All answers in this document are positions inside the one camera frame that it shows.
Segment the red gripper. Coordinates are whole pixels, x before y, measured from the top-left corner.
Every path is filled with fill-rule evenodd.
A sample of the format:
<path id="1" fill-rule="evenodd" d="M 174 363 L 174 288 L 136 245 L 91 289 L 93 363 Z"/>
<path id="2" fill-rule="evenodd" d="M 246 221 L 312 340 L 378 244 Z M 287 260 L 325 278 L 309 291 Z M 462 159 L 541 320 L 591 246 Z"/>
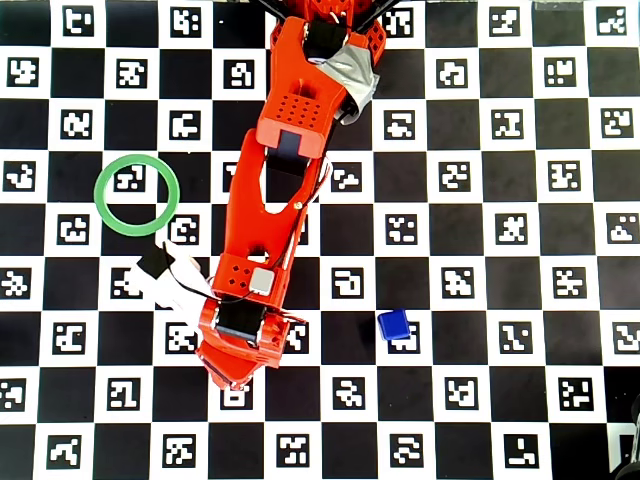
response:
<path id="1" fill-rule="evenodd" d="M 257 344 L 248 339 L 221 333 L 215 328 L 217 308 L 204 307 L 199 319 L 203 340 L 196 349 L 212 381 L 221 390 L 238 390 L 263 366 L 278 368 L 289 330 L 306 321 L 295 316 L 267 313 Z"/>

